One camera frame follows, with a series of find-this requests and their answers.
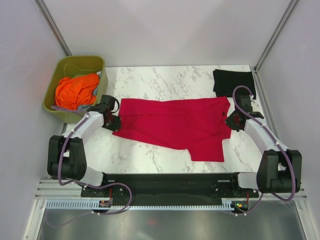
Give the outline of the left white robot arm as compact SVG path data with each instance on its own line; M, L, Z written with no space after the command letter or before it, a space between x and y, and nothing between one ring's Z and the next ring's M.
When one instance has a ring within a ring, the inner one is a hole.
M87 164L85 144L100 128L117 132L122 126L121 117L115 115L119 101L110 95L103 95L100 103L86 110L70 110L52 106L54 110L77 114L80 121L63 135L53 135L49 139L47 172L57 177L61 186L69 183L89 186L99 197L106 196L110 185L104 181L104 173Z

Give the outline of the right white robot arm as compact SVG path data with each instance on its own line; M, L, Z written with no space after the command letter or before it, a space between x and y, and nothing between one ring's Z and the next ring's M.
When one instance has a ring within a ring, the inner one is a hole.
M227 117L226 125L234 131L246 132L262 154L256 172L241 172L229 184L229 191L235 197L242 196L247 189L263 194L290 193L294 195L301 188L302 154L290 150L281 143L268 128L264 116L253 111L251 97L235 97L235 110Z

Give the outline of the magenta red t shirt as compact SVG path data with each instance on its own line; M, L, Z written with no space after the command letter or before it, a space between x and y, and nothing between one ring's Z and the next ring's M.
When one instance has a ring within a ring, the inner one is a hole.
M193 162L223 163L230 102L226 97L157 101L124 98L121 128L113 135L146 144L188 150Z

